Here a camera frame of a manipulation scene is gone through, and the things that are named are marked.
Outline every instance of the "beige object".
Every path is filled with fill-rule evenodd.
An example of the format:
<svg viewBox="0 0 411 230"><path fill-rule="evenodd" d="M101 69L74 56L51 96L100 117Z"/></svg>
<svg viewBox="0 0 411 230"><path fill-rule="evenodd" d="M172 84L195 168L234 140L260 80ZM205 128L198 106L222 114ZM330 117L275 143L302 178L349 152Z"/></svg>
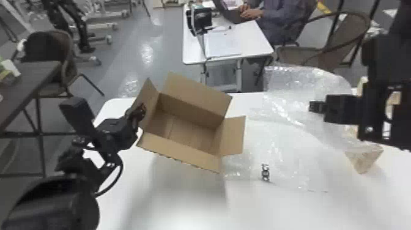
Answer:
<svg viewBox="0 0 411 230"><path fill-rule="evenodd" d="M363 84L368 82L368 78L363 76L360 79L360 82L357 86L357 95L361 96L363 93ZM357 127L352 127L350 129L350 134L354 137L357 137ZM374 148L372 148L369 152L345 152L345 155L351 161L351 164L354 166L355 170L360 173L366 173L368 170L374 165L374 163L378 160L381 156L383 149L380 145L374 144Z"/></svg>
<svg viewBox="0 0 411 230"><path fill-rule="evenodd" d="M243 152L245 116L225 118L231 98L174 73L162 92L147 79L132 106L147 108L137 146L219 173L222 157Z"/></svg>

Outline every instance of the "black equipment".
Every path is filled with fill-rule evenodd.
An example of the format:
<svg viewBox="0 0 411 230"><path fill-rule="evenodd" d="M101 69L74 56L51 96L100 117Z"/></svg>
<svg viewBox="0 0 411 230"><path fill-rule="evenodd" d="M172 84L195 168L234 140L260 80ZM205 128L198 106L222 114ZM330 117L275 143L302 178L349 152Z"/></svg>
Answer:
<svg viewBox="0 0 411 230"><path fill-rule="evenodd" d="M84 12L74 3L73 0L42 0L43 8L47 11L48 19L56 29L68 32L73 37L73 32L69 28L59 7L61 7L75 22L80 41L78 48L81 53L92 53L95 48L90 46L87 24L81 19Z"/></svg>
<svg viewBox="0 0 411 230"><path fill-rule="evenodd" d="M215 8L230 22L234 24L250 21L250 18L242 18L241 12L237 9L229 10L227 4L223 0L213 0Z"/></svg>
<svg viewBox="0 0 411 230"><path fill-rule="evenodd" d="M325 122L358 125L362 141L411 150L410 25L411 1L402 1L389 33L363 45L368 82L362 96L328 95L325 102L310 102L309 110L325 114ZM393 94L400 99L390 111L387 101Z"/></svg>
<svg viewBox="0 0 411 230"><path fill-rule="evenodd" d="M190 9L185 12L185 16L187 18L187 26L193 36L195 36L196 34L207 33L209 28L213 25L211 8L194 9L193 14L191 13Z"/></svg>
<svg viewBox="0 0 411 230"><path fill-rule="evenodd" d="M128 149L137 140L139 122L146 114L143 104L134 105L118 119L106 119L97 128L87 101L72 97L60 104L67 121L79 134L58 159L52 176L35 181L15 204L2 225L12 229L96 229L99 211L96 197L106 193L120 178L123 163L120 150ZM105 161L97 168L83 157L84 150L99 152ZM102 183L119 168L113 182L99 191Z"/></svg>

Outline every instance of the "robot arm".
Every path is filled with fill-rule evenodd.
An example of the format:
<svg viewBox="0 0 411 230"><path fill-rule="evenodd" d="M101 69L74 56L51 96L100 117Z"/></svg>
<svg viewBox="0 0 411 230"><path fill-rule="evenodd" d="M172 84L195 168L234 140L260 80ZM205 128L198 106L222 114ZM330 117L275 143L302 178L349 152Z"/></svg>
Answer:
<svg viewBox="0 0 411 230"><path fill-rule="evenodd" d="M358 125L357 138L411 150L411 1L403 0L387 35L365 41L362 62L368 82L361 97L328 95L310 102L309 110L324 121ZM392 96L399 98L391 102Z"/></svg>
<svg viewBox="0 0 411 230"><path fill-rule="evenodd" d="M99 211L96 197L106 193L120 178L123 164L118 152L137 140L138 123L145 114L143 104L127 115L106 119L97 128L94 115L83 98L73 97L60 104L65 118L79 134L60 157L52 176L35 181L15 204L2 229L96 229ZM95 150L104 159L102 167L83 157L84 149ZM104 181L119 168L118 175L99 191Z"/></svg>

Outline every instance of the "metal bolt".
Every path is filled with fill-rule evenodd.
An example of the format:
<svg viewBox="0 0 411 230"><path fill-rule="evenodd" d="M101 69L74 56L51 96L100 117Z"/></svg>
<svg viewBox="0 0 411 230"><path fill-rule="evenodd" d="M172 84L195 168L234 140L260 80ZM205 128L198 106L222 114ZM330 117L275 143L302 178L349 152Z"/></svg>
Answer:
<svg viewBox="0 0 411 230"><path fill-rule="evenodd" d="M365 133L372 133L374 129L371 126L365 128Z"/></svg>

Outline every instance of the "wheel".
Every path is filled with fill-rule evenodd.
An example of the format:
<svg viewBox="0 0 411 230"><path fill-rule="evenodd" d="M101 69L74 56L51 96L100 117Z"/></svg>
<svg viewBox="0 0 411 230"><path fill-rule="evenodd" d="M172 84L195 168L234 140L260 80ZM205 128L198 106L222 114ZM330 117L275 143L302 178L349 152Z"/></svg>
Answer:
<svg viewBox="0 0 411 230"><path fill-rule="evenodd" d="M106 36L106 43L111 45L113 42L113 37L111 35L107 35Z"/></svg>
<svg viewBox="0 0 411 230"><path fill-rule="evenodd" d="M112 29L113 31L117 31L117 30L119 29L119 25L118 25L117 23L113 23L113 24L111 25L111 29Z"/></svg>
<svg viewBox="0 0 411 230"><path fill-rule="evenodd" d="M128 18L128 16L130 16L130 15L128 14L128 11L127 11L127 10L121 11L121 17L122 17L122 18Z"/></svg>
<svg viewBox="0 0 411 230"><path fill-rule="evenodd" d="M101 65L102 65L102 62L101 62L96 56L91 56L91 57L89 58L89 61L94 62L94 64L95 64L96 66L101 66Z"/></svg>

